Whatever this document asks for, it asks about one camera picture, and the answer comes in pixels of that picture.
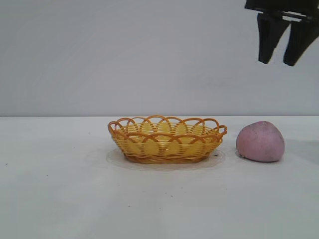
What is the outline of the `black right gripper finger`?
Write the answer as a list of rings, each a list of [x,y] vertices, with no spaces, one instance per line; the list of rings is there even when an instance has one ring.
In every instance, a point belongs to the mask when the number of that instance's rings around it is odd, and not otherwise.
[[[259,56],[258,60],[268,64],[282,35],[290,25],[290,21],[282,17],[273,17],[264,13],[257,15],[259,29]]]
[[[315,22],[291,22],[289,42],[283,62],[294,66],[307,48],[319,37],[319,25]]]

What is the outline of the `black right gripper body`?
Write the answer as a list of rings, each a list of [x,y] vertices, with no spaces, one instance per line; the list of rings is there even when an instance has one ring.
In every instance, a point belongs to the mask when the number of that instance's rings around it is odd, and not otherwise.
[[[282,21],[283,16],[304,22],[319,22],[318,0],[247,0],[246,9],[259,11],[258,18],[266,21]]]

